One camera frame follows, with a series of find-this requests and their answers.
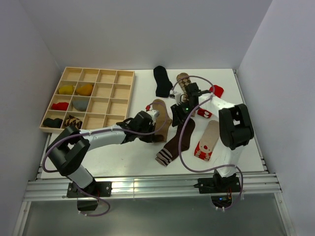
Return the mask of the tan ribbed sock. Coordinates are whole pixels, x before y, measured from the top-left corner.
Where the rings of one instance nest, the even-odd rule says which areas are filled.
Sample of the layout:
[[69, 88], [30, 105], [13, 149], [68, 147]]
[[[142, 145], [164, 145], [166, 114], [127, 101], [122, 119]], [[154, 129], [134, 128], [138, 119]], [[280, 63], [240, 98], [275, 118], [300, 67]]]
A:
[[156, 142], [166, 143], [168, 130], [172, 123], [172, 119], [169, 117], [168, 112], [165, 110], [165, 102], [161, 99], [155, 99], [152, 104], [154, 110], [159, 111], [159, 116], [156, 119], [155, 139]]

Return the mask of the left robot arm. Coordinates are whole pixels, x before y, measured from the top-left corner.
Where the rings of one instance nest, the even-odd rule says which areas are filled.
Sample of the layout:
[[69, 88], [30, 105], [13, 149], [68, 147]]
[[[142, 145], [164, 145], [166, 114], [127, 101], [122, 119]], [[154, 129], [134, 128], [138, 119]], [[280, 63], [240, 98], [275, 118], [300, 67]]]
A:
[[159, 111], [148, 110], [106, 128], [79, 130], [69, 126], [46, 149], [45, 158], [50, 159], [57, 172], [71, 180], [80, 193], [91, 196], [96, 190], [96, 180], [82, 165], [87, 152], [133, 142], [137, 138], [146, 143], [159, 141], [162, 136], [155, 135], [158, 116]]

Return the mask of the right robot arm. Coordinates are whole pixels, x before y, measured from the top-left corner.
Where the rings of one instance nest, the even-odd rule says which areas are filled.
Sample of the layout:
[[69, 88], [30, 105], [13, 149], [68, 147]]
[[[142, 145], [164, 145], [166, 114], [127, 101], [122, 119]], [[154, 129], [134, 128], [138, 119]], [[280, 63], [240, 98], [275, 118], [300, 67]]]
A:
[[172, 126], [183, 125], [179, 136], [180, 148], [184, 130], [194, 111], [200, 108], [219, 119], [219, 140], [211, 155], [214, 167], [199, 172], [217, 171], [219, 176], [213, 179], [213, 186], [222, 192], [230, 186], [228, 177], [240, 170], [237, 167], [238, 161], [244, 147], [253, 139], [254, 130], [247, 106], [227, 102], [216, 96], [215, 91], [215, 86], [208, 90], [200, 90], [197, 83], [191, 83], [186, 87], [188, 100], [182, 102], [181, 94], [172, 88], [170, 97], [176, 100], [176, 104], [171, 106]]

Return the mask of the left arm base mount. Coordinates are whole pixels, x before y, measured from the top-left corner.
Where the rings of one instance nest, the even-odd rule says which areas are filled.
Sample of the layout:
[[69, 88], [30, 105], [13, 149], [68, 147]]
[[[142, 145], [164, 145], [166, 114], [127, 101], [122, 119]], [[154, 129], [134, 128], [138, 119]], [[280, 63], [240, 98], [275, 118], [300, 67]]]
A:
[[[66, 197], [68, 199], [77, 199], [77, 209], [81, 214], [87, 216], [101, 216], [109, 212], [111, 206], [102, 197], [110, 197], [112, 191], [112, 182], [110, 181], [93, 181], [86, 188], [80, 188], [72, 182], [68, 185]], [[103, 213], [92, 213], [101, 204], [107, 205]]]

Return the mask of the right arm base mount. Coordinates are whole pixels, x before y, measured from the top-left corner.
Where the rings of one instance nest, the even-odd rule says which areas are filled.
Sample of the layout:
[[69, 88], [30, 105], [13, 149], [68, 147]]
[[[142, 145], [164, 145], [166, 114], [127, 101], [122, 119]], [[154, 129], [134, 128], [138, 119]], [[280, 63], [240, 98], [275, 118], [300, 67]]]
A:
[[222, 211], [232, 206], [232, 194], [240, 194], [242, 191], [241, 182], [236, 174], [229, 177], [214, 174], [212, 177], [199, 178], [193, 187], [198, 189], [199, 194], [215, 194], [211, 196], [212, 204]]

